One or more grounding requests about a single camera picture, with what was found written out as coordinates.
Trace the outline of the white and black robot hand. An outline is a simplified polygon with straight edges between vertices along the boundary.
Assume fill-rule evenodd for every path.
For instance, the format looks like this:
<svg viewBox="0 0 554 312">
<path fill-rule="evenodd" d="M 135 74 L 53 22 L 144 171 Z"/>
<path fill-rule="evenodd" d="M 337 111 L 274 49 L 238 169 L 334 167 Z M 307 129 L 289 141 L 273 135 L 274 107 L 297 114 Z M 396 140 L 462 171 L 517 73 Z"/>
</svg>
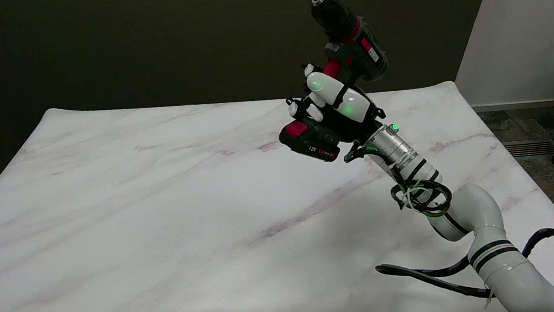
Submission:
<svg viewBox="0 0 554 312">
<path fill-rule="evenodd" d="M 339 135 L 342 143 L 363 143 L 382 126 L 384 110 L 356 85 L 336 79 L 340 70 L 336 61 L 330 67 L 307 64 L 303 69 L 306 96 L 286 100 L 292 118 L 312 119 Z"/>
</svg>

